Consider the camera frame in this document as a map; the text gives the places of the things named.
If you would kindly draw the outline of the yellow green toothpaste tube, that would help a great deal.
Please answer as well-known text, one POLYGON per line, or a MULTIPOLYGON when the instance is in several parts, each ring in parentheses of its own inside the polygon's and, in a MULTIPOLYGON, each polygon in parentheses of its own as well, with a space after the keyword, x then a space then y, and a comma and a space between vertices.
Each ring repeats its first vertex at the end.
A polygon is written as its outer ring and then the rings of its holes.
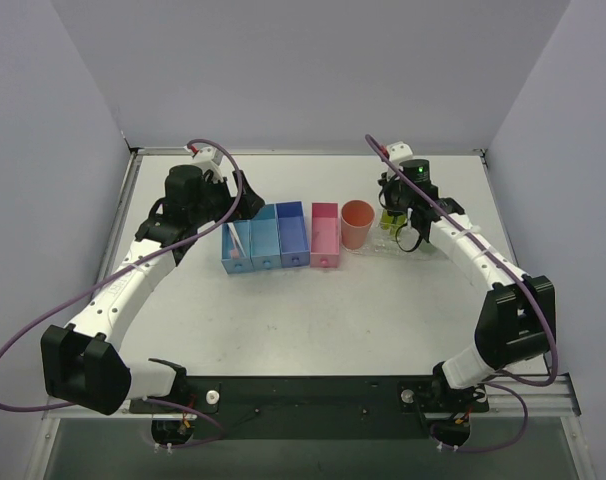
POLYGON ((382 230, 389 230, 394 225, 395 217, 391 215, 387 210, 381 211, 379 227, 382 230))
POLYGON ((392 216, 390 220, 390 235, 395 241, 399 239, 400 232, 407 226, 405 215, 392 216))

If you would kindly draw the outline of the orange plastic cup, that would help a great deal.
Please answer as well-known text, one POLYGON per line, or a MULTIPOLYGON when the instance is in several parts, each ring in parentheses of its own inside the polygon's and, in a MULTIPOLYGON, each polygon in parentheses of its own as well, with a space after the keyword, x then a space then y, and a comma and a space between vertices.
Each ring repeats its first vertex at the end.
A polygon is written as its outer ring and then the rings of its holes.
POLYGON ((341 241, 348 250, 361 248, 375 218, 373 207, 363 200, 351 200, 341 209, 341 241))

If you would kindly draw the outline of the white pink toothbrush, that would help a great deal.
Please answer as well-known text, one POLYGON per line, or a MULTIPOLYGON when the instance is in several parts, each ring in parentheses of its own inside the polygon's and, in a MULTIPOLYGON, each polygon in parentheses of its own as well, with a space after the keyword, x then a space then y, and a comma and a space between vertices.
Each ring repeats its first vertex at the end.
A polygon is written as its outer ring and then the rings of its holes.
POLYGON ((243 258, 245 251, 242 246, 238 231, 233 223, 227 223, 228 234, 230 238, 230 248, 228 255, 232 259, 243 258))

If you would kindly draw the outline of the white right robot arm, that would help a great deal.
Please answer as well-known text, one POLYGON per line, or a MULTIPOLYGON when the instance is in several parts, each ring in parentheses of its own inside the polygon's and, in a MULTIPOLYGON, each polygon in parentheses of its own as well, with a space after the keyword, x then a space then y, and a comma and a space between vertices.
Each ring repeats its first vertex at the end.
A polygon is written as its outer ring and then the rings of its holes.
POLYGON ((483 293, 472 343, 435 367, 449 390, 464 390, 497 376, 546 387, 558 375, 555 290, 499 253, 464 207, 442 197, 425 159, 388 161, 379 184, 383 208, 407 217, 419 243, 442 252, 483 293))

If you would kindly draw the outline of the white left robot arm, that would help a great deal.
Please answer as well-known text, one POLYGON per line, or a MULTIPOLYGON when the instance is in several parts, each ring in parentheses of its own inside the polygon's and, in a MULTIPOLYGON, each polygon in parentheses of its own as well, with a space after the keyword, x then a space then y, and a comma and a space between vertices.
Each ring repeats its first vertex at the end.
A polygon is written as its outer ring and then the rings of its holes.
POLYGON ((184 367, 167 360, 126 363, 119 350, 135 317, 160 282, 183 260, 207 223, 250 220, 264 200, 234 170, 237 192, 215 167, 178 165, 164 195, 135 233, 115 279, 65 326, 50 326, 40 341, 48 395, 111 415, 126 400, 152 397, 166 411, 187 402, 184 367))

